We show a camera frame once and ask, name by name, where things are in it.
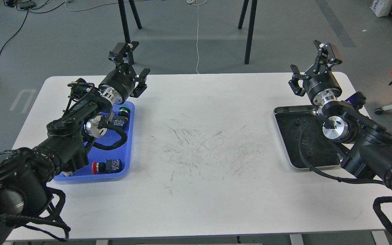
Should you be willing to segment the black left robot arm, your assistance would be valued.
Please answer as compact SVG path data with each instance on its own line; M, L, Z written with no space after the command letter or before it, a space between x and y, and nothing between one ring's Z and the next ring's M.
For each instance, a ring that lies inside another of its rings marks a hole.
M34 147L0 152L0 245L18 227L39 231L29 223L61 228L65 242L70 227L61 219L66 196L47 183L61 172L76 172L88 165L92 147L113 150L126 143L123 128L112 122L113 105L139 97L147 88L150 69L137 75L133 51L138 42L118 43L109 53L115 68L98 87L84 79L68 84L69 101L61 118L47 124L48 138Z

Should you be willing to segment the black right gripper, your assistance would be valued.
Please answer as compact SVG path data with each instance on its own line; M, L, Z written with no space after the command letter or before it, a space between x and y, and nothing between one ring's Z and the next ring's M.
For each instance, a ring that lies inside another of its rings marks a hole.
M313 65L313 73L318 75L309 76L307 79L306 73L301 74L296 65L290 65L293 75L288 84L296 96L303 97L307 93L312 104L323 106L342 94L342 89L331 70L343 61L336 46L318 40L314 40L314 45L317 48L317 57ZM303 88L299 85L300 80L303 80Z

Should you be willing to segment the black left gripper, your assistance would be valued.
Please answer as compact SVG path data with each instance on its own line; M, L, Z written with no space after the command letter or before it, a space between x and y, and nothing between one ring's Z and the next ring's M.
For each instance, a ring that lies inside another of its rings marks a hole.
M131 43L117 43L109 52L109 60L116 68L112 70L99 84L101 96L111 104L123 104L129 97L139 97L146 89L149 68L144 68L136 76L134 68L121 67L123 64L134 65L133 51L139 46L138 41Z

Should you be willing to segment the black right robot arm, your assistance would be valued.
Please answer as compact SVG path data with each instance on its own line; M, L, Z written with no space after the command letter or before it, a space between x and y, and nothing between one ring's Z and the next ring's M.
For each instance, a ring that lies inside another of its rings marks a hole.
M338 50L330 43L314 40L317 56L313 65L301 74L291 65L292 78L288 82L296 96L307 95L310 102L321 110L323 132L342 157L341 168L354 178L336 177L312 166L302 150L305 135L299 136L298 152L310 171L322 177L350 184L381 184L392 191L392 135L386 128L360 113L365 104L361 92L339 101L342 89L331 69L342 64ZM392 235L392 196L375 198L373 210Z

